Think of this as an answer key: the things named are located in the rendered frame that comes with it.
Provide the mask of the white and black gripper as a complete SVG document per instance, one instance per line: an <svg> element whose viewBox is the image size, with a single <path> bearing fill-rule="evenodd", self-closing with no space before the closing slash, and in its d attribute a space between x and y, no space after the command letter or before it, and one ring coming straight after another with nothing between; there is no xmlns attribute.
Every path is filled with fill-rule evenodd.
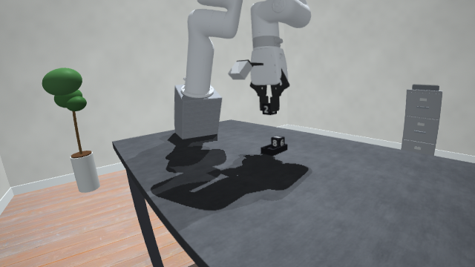
<svg viewBox="0 0 475 267"><path fill-rule="evenodd" d="M250 83L250 87L260 98L260 111L262 111L263 103L269 103L269 97L266 95L267 85L271 85L272 92L270 110L271 112L279 111L279 96L289 87L284 50L276 46L254 47L251 62L263 63L263 65L253 65Z"/></svg>

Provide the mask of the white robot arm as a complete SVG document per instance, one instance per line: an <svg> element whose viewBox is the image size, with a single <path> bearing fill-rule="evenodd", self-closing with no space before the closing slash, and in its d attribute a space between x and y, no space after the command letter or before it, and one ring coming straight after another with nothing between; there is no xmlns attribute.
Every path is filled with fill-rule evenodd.
<svg viewBox="0 0 475 267"><path fill-rule="evenodd" d="M189 45L186 77L181 92L189 97L211 96L214 45L210 37L232 39L238 31L243 0L197 0L212 7L224 7L226 11L196 9L188 17ZM303 4L302 4L303 3ZM302 28L309 24L311 11L306 0L266 0L251 6L252 44L254 47L281 47L278 22ZM263 63L247 60L236 61L228 72L232 79L245 79L253 65Z"/></svg>

